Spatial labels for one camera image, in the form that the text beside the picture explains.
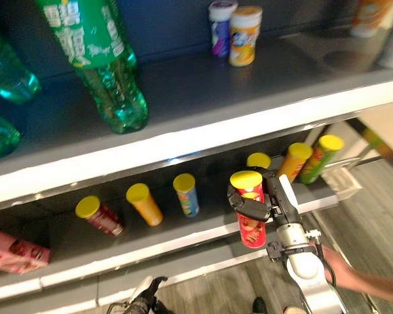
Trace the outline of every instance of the gray shelf surface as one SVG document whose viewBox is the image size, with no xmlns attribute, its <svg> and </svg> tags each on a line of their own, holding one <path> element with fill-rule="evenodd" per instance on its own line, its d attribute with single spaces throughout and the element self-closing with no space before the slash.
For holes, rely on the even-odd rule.
<svg viewBox="0 0 393 314">
<path fill-rule="evenodd" d="M 281 161 L 282 158 L 274 158 L 271 167 L 277 169 Z M 233 234 L 238 231 L 238 226 L 235 213 L 225 197 L 227 183 L 233 172 L 226 171 L 198 180 L 196 189 L 200 213 L 194 218 L 187 218 L 183 215 L 171 186 L 152 190 L 152 195 L 164 214 L 163 222 L 156 227 L 148 227 L 125 200 L 108 203 L 109 207 L 121 212 L 126 224 L 126 232 L 116 238 L 103 234 L 89 225 L 87 221 L 77 218 L 74 213 L 53 216 L 48 222 L 52 251 L 49 266 L 23 275 L 0 272 L 0 287 L 20 284 L 30 279 L 39 281 L 42 286 L 46 287 L 49 282 L 47 278 L 55 277 L 55 274 L 62 271 L 77 270 L 69 274 L 69 279 L 63 281 L 84 277 L 82 271 L 87 270 L 92 262 L 109 260 L 125 253 L 130 253 L 129 264 L 141 262 L 143 255 L 139 253 L 140 250 L 151 246 L 155 250 L 147 252 L 147 258 L 213 240 L 219 236 Z M 309 186 L 294 182 L 293 189 L 303 208 L 302 211 L 311 211 L 337 203 L 333 190 L 321 178 Z M 225 226 L 226 230 L 222 230 L 221 234 L 214 232 L 207 237 L 201 237 L 201 232 L 210 232 Z M 109 270 L 113 268 L 94 271 L 88 275 Z"/>
<path fill-rule="evenodd" d="M 334 29 L 261 39 L 256 60 L 243 68 L 231 67 L 208 53 L 144 65 L 138 80 L 149 105 L 150 119 L 146 128 L 126 135 L 111 133 L 76 76 L 50 78 L 43 82 L 43 94 L 31 103 L 14 106 L 0 99 L 0 114 L 23 135 L 16 151 L 0 159 L 0 175 L 305 99 L 392 82 L 393 70 L 375 65 L 385 39 L 386 33 L 372 39 L 354 39 L 345 29 Z M 287 118 L 281 117 L 283 125 Z M 98 181 L 111 180 L 111 175 L 108 173 Z M 45 171 L 43 176 L 49 176 L 47 179 L 52 182 L 50 173 Z M 65 186 L 59 192 L 80 187 L 81 184 Z M 22 202 L 31 200 L 19 198 Z"/>
</svg>

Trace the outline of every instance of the shelf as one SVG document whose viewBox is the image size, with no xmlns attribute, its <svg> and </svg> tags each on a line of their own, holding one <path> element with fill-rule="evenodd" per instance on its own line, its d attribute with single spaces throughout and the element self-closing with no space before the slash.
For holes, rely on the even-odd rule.
<svg viewBox="0 0 393 314">
<path fill-rule="evenodd" d="M 209 54 L 144 65 L 138 79 L 151 116 L 127 135 L 109 131 L 73 75 L 44 81 L 24 106 L 0 99 L 0 114 L 23 133 L 0 160 L 0 209 L 389 103 L 393 70 L 374 65 L 385 36 L 353 39 L 336 29 L 261 39 L 243 68 Z"/>
<path fill-rule="evenodd" d="M 268 235 L 271 241 L 274 234 Z M 33 295 L 0 303 L 0 314 L 68 314 L 128 299 L 134 288 L 147 276 L 165 275 L 167 286 L 212 271 L 221 270 L 267 255 L 265 249 L 243 246 L 238 234 L 161 258 L 131 265 L 98 277 L 50 288 Z"/>
<path fill-rule="evenodd" d="M 281 161 L 281 158 L 274 158 L 271 168 L 277 169 Z M 163 222 L 156 227 L 148 227 L 125 200 L 109 202 L 109 207 L 122 213 L 126 224 L 126 232 L 115 239 L 77 218 L 74 213 L 53 216 L 48 222 L 52 252 L 49 266 L 24 275 L 0 273 L 0 299 L 111 271 L 237 233 L 236 217 L 225 197 L 233 172 L 226 171 L 197 181 L 200 213 L 194 218 L 183 215 L 171 186 L 152 190 L 164 213 Z M 293 183 L 293 189 L 300 213 L 338 202 L 337 196 L 321 178 L 309 186 Z M 218 190 L 223 190 L 224 194 L 219 194 Z"/>
</svg>

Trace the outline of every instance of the pink snack box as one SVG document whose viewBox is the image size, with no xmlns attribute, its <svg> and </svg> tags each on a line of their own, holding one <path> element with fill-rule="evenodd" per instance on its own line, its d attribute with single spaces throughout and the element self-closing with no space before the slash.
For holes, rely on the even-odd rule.
<svg viewBox="0 0 393 314">
<path fill-rule="evenodd" d="M 0 232 L 0 270 L 27 273 L 48 265 L 50 250 Z"/>
</svg>

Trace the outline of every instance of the hand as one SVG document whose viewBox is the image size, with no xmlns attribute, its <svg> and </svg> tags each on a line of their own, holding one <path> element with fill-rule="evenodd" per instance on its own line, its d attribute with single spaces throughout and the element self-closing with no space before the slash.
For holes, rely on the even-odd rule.
<svg viewBox="0 0 393 314">
<path fill-rule="evenodd" d="M 336 285 L 343 288 L 353 289 L 353 286 L 356 285 L 356 275 L 357 272 L 354 268 L 348 265 L 345 262 L 343 257 L 331 250 L 329 247 L 322 245 L 323 255 L 328 264 L 332 267 L 336 276 Z M 327 268 L 325 268 L 326 279 L 331 282 L 332 277 Z"/>
</svg>

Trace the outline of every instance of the pringles can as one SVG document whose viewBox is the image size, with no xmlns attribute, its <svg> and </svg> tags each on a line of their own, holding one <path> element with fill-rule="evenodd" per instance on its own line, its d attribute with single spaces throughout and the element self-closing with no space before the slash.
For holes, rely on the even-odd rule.
<svg viewBox="0 0 393 314">
<path fill-rule="evenodd" d="M 149 226 L 157 226 L 163 220 L 163 214 L 150 194 L 149 187 L 144 183 L 136 183 L 126 191 L 129 201 L 144 218 Z"/>
<path fill-rule="evenodd" d="M 268 169 L 271 165 L 271 159 L 263 152 L 254 152 L 248 156 L 246 165 L 248 167 L 262 167 L 264 169 Z"/>
<path fill-rule="evenodd" d="M 86 219 L 91 225 L 111 236 L 117 236 L 124 231 L 119 217 L 102 204 L 97 196 L 83 198 L 77 204 L 75 212 L 78 217 Z"/>
<path fill-rule="evenodd" d="M 199 212 L 199 205 L 193 175 L 190 173 L 178 175 L 173 181 L 173 187 L 178 195 L 185 216 L 196 216 Z"/>
<path fill-rule="evenodd" d="M 335 135 L 324 135 L 313 150 L 300 173 L 300 181 L 304 184 L 313 183 L 321 174 L 336 152 L 344 147 L 343 140 Z"/>
<path fill-rule="evenodd" d="M 276 174 L 277 177 L 286 175 L 292 183 L 306 161 L 312 156 L 313 150 L 305 143 L 294 143 L 288 147 L 286 159 Z"/>
<path fill-rule="evenodd" d="M 263 203 L 262 175 L 260 173 L 256 171 L 239 171 L 230 177 L 230 183 L 242 197 Z M 251 249 L 264 246 L 267 242 L 265 223 L 240 213 L 236 214 L 243 244 Z"/>
</svg>

